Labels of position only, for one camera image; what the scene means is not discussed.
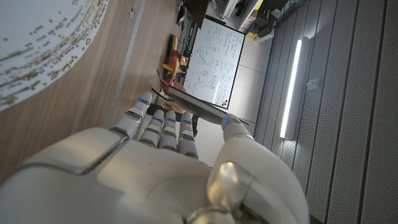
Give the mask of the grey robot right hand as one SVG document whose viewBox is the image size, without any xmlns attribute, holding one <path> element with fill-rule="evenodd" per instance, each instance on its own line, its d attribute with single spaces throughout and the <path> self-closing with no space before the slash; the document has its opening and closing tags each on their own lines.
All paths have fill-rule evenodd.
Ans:
<svg viewBox="0 0 398 224">
<path fill-rule="evenodd" d="M 1 186 L 2 223 L 308 223 L 290 168 L 233 114 L 184 92 L 157 110 L 145 92 L 110 129 L 75 133 Z"/>
</svg>

